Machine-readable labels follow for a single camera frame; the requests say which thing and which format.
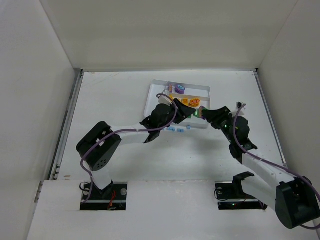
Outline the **small yellow lego piece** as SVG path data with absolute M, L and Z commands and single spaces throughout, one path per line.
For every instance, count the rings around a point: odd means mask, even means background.
M 182 99 L 182 103 L 183 103 L 184 105 L 188 105 L 188 99 L 187 99 L 187 98 L 183 98 L 183 99 Z

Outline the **yellow orange patterned lego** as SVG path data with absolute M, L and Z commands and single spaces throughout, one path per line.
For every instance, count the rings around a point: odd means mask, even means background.
M 188 102 L 189 107 L 198 107 L 200 105 L 201 100 L 199 98 L 192 98 Z

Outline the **green purple yellow lego cluster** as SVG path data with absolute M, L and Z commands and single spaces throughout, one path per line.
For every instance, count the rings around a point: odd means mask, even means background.
M 193 114 L 196 118 L 203 119 L 203 110 L 206 110 L 204 106 L 200 106 L 196 109 L 196 112 Z

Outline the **purple round lego piece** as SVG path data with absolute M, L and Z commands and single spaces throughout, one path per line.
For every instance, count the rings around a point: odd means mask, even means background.
M 186 88 L 181 84 L 176 84 L 174 90 L 177 94 L 184 95 Z

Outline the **purple butterfly wing lego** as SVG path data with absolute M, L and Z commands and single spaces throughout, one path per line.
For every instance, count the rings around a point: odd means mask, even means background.
M 170 93 L 173 92 L 173 85 L 172 85 L 171 83 L 169 83 L 169 84 L 167 85 L 167 90 L 168 90 Z

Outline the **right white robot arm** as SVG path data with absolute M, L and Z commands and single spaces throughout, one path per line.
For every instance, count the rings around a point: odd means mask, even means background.
M 227 107 L 201 112 L 228 139 L 232 157 L 250 170 L 234 176 L 238 194 L 250 195 L 267 205 L 287 229 L 306 229 L 306 223 L 320 217 L 319 193 L 308 178 L 266 160 L 259 153 L 249 139 L 249 122 L 240 115 L 244 107 L 239 103 L 237 112 Z

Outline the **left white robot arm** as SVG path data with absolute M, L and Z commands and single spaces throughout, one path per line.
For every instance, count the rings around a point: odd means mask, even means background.
M 117 148 L 127 144 L 147 144 L 160 136 L 160 132 L 171 124 L 180 124 L 196 109 L 181 103 L 178 99 L 170 99 L 162 93 L 158 96 L 168 99 L 167 103 L 159 103 L 139 124 L 133 127 L 115 129 L 104 121 L 98 122 L 89 133 L 77 144 L 76 150 L 81 160 L 81 168 L 89 174 L 90 184 L 87 199 L 96 190 L 105 199 L 113 188 L 110 177 L 99 177 L 98 172 L 104 169 Z

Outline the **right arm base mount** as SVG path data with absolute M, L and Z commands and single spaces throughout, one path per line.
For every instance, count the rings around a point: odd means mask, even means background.
M 251 172 L 243 172 L 233 177 L 232 181 L 216 181 L 214 197 L 220 211 L 262 210 L 268 206 L 257 198 L 244 193 L 242 181 L 254 177 Z

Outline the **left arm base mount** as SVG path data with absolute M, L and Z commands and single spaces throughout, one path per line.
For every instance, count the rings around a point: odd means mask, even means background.
M 81 211 L 125 211 L 127 206 L 128 183 L 112 182 L 106 189 L 101 190 L 95 184 L 82 182 Z

